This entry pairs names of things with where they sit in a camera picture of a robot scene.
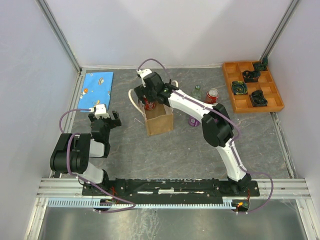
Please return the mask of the silver soda can front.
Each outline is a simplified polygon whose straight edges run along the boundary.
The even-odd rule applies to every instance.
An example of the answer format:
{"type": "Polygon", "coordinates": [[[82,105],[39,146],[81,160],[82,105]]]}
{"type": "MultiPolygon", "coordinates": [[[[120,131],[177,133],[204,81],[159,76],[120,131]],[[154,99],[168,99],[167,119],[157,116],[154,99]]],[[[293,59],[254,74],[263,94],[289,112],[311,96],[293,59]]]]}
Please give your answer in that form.
{"type": "Polygon", "coordinates": [[[211,88],[206,92],[205,103],[215,104],[219,98],[219,91],[216,88],[211,88]]]}

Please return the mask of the red soda can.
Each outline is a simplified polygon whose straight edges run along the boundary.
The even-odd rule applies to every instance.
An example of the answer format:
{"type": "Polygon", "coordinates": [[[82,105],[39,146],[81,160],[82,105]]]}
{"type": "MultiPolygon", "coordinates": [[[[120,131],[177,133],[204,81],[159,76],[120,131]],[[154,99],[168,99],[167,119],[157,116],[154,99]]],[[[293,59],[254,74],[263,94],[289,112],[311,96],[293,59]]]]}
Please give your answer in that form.
{"type": "Polygon", "coordinates": [[[144,109],[148,111],[152,111],[155,107],[156,104],[152,101],[148,101],[146,98],[144,98],[145,104],[144,104],[144,109]]]}

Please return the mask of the purple soda can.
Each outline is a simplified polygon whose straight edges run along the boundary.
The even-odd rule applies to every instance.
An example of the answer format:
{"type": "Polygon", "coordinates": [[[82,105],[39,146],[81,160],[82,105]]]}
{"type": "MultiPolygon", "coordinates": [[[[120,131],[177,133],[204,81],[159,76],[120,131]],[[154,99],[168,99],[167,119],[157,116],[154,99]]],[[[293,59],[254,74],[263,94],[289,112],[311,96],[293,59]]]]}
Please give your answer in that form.
{"type": "Polygon", "coordinates": [[[200,122],[196,118],[190,116],[188,119],[188,124],[192,127],[197,127],[200,125],[200,122]]]}

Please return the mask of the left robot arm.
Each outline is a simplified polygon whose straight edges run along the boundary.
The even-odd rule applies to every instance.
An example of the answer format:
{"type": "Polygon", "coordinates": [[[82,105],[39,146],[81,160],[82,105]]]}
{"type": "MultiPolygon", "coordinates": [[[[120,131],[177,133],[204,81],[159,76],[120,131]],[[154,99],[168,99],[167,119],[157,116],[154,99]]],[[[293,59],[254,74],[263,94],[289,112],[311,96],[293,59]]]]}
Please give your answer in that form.
{"type": "Polygon", "coordinates": [[[107,158],[110,153],[110,132],[120,127],[119,113],[112,111],[98,116],[89,113],[91,133],[81,133],[71,139],[70,133],[62,133],[50,157],[52,171],[77,175],[84,181],[93,183],[99,195],[106,195],[111,189],[107,172],[90,163],[90,158],[107,158]]]}

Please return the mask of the brown paper bag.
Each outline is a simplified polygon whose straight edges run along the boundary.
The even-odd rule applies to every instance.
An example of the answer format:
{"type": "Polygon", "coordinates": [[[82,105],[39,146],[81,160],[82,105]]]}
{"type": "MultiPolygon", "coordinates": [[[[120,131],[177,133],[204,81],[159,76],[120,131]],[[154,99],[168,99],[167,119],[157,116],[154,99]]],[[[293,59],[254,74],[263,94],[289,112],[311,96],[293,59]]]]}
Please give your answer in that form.
{"type": "Polygon", "coordinates": [[[154,102],[155,108],[153,110],[146,110],[144,108],[145,105],[140,100],[134,101],[132,97],[133,92],[133,89],[128,91],[129,100],[142,115],[148,136],[167,133],[174,129],[173,108],[154,102]]]}

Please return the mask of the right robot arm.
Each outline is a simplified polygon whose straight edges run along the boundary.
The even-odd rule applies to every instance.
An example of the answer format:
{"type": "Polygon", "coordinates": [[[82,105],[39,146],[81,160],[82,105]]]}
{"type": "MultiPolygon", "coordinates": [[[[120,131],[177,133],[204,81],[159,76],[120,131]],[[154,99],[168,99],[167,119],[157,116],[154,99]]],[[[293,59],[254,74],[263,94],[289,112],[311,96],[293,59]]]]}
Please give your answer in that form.
{"type": "Polygon", "coordinates": [[[231,193],[236,196],[247,191],[251,175],[243,165],[235,146],[233,129],[226,108],[220,103],[208,104],[191,97],[171,82],[163,82],[161,76],[150,69],[137,70],[142,84],[134,88],[138,99],[157,102],[171,109],[180,110],[201,123],[205,141],[215,147],[227,171],[231,193]]]}

